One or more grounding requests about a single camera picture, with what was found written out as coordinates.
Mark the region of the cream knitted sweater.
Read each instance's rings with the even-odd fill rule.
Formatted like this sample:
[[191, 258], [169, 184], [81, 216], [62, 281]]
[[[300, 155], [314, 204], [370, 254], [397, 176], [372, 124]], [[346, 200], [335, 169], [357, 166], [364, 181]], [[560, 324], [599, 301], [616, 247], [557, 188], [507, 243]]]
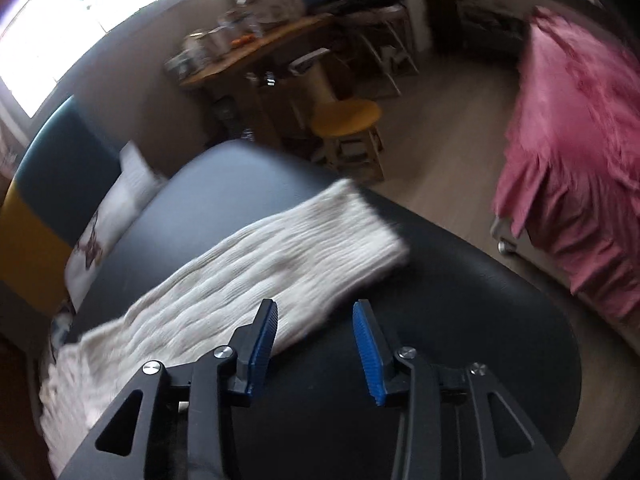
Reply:
[[195, 361], [250, 322], [262, 300], [279, 319], [280, 352], [326, 322], [337, 304], [409, 255], [354, 182], [260, 219], [192, 259], [119, 318], [66, 344], [40, 388], [40, 425], [54, 474], [149, 360]]

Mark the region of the deer print pillow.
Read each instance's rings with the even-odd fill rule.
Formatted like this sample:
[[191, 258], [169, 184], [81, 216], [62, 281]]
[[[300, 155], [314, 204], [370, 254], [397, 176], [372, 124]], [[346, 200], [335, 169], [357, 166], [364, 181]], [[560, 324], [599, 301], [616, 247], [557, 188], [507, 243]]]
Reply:
[[119, 159], [122, 172], [96, 208], [66, 263], [65, 286], [75, 312], [80, 310], [105, 258], [167, 182], [152, 170], [134, 142], [122, 148]]

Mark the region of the pink bedspread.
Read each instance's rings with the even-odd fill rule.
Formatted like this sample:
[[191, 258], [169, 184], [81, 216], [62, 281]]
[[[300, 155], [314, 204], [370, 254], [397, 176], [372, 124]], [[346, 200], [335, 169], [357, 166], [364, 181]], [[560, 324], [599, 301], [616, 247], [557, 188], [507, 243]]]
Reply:
[[494, 214], [613, 321], [639, 314], [639, 61], [533, 10]]

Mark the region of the tricolour sofa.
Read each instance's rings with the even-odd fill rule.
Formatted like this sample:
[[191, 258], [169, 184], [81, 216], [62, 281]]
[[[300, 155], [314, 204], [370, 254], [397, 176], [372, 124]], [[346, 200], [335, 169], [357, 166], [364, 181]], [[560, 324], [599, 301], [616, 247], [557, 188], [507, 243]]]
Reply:
[[69, 98], [17, 167], [1, 206], [1, 281], [48, 318], [70, 304], [67, 260], [122, 172], [124, 146], [111, 143]]

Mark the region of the yellow wooden stool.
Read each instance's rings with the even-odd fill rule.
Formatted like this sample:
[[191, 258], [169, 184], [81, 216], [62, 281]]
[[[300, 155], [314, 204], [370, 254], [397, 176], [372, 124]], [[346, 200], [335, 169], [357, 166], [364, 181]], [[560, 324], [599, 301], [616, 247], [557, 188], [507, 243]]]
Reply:
[[309, 127], [322, 140], [326, 160], [332, 169], [342, 171], [357, 166], [356, 162], [341, 155], [341, 150], [344, 144], [359, 143], [366, 153], [360, 164], [372, 170], [375, 181], [382, 182], [385, 174], [380, 153], [384, 144], [378, 131], [381, 117], [382, 110], [377, 102], [350, 98], [317, 104], [311, 113]]

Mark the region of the wooden side table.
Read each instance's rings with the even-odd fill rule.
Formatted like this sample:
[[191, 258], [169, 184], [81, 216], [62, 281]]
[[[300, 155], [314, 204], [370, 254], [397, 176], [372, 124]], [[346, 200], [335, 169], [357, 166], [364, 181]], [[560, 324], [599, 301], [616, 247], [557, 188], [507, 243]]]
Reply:
[[258, 84], [248, 76], [274, 52], [322, 29], [331, 20], [332, 16], [325, 13], [278, 26], [178, 82], [198, 102], [206, 148], [244, 134], [277, 150], [281, 147], [281, 137], [265, 111]]

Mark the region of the window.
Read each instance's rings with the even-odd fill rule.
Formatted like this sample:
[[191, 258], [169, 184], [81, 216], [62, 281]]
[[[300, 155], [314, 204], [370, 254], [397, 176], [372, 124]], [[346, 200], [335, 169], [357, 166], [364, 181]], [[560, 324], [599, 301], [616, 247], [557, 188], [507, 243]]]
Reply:
[[97, 42], [160, 0], [27, 0], [1, 29], [1, 81], [32, 117]]

